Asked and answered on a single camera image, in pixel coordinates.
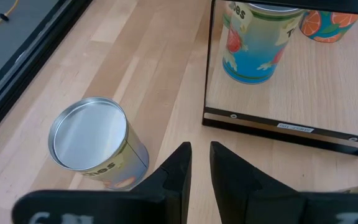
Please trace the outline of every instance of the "black frame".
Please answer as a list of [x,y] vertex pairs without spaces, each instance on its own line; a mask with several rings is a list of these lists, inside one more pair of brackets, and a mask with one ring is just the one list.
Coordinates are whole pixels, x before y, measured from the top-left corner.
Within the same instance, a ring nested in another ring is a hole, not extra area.
[[[0,70],[0,122],[91,1],[60,0],[3,66]],[[15,63],[23,52],[19,62]]]
[[[322,11],[334,11],[334,12],[346,12],[346,13],[358,14],[358,0],[343,0],[343,1],[341,0],[330,0],[330,1],[236,0],[236,1],[245,2],[245,3],[271,4],[276,6],[296,7],[300,9],[314,9],[314,10],[322,10]],[[206,92],[208,87],[208,75],[209,75],[208,72],[209,72],[209,60],[210,60],[210,53],[211,53],[211,39],[212,39],[212,30],[213,30],[213,23],[214,23],[215,2],[216,0],[211,0],[211,17],[209,18],[208,54],[207,54],[207,61],[206,61],[206,77],[205,77],[205,87],[204,87],[204,106],[203,106],[202,124],[214,128],[226,129],[230,131],[236,131],[240,133],[261,136],[261,137],[275,139],[279,141],[291,142],[295,144],[301,144],[304,146],[317,147],[320,149],[327,149],[330,151],[336,151],[336,152],[358,156],[358,147],[347,146],[343,144],[327,142],[322,140],[310,139],[306,137],[297,136],[294,134],[283,134],[276,131],[268,131],[265,129],[253,128],[240,124],[232,124],[232,123],[227,123],[224,121],[218,121],[205,117],[205,114],[209,113],[209,114],[221,115],[229,118],[235,117],[236,119],[251,121],[260,124],[267,124],[275,127],[277,127],[279,123],[285,123],[289,125],[301,126],[304,128],[313,128],[314,130],[311,132],[312,134],[319,134],[322,136],[358,142],[358,135],[354,135],[354,134],[340,133],[337,131],[305,126],[303,124],[288,123],[275,119],[262,118],[258,116],[252,116],[249,114],[235,113],[232,111],[220,110],[217,108],[210,108],[206,106]]]

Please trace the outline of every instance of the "can lid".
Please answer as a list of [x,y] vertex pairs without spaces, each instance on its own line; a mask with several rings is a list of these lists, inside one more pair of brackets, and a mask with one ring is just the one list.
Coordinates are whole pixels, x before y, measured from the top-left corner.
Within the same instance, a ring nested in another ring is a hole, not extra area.
[[291,7],[281,7],[281,6],[271,6],[271,5],[265,5],[265,4],[249,4],[251,7],[254,7],[256,9],[260,9],[263,11],[269,11],[269,12],[295,12],[299,11],[299,9],[291,8]]
[[48,145],[59,165],[88,170],[118,153],[126,133],[126,117],[117,103],[102,97],[85,98],[55,120]]

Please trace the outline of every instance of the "barcode sticker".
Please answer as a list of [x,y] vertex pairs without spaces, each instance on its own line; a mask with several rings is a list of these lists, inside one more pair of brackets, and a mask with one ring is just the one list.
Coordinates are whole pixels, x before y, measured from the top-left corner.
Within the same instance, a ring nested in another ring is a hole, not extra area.
[[295,126],[295,125],[290,125],[290,124],[283,124],[283,123],[279,123],[277,125],[277,127],[291,129],[291,130],[295,130],[295,131],[303,131],[303,132],[307,132],[307,133],[311,133],[314,130],[314,128],[306,128],[306,127]]

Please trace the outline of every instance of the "yellow cable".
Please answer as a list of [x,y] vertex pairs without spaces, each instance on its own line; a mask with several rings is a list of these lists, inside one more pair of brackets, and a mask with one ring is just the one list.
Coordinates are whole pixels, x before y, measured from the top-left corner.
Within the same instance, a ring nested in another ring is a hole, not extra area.
[[13,9],[16,8],[18,2],[19,2],[19,0],[15,0],[15,3],[14,3],[13,6],[10,8],[10,10],[8,10],[8,11],[4,14],[6,17],[13,11]]

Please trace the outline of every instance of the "wooden surface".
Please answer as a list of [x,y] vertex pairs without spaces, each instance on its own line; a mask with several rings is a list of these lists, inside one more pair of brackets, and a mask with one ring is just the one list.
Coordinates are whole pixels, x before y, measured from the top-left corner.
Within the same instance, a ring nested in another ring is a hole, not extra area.
[[208,107],[358,135],[358,21],[334,44],[296,29],[272,78],[258,85],[226,74],[228,29],[215,27]]
[[220,223],[211,141],[297,190],[358,185],[358,157],[201,125],[208,24],[207,0],[94,0],[0,124],[0,223],[10,222],[13,203],[27,192],[103,188],[48,154],[53,120],[87,96],[121,104],[149,150],[148,175],[191,142],[188,223]]

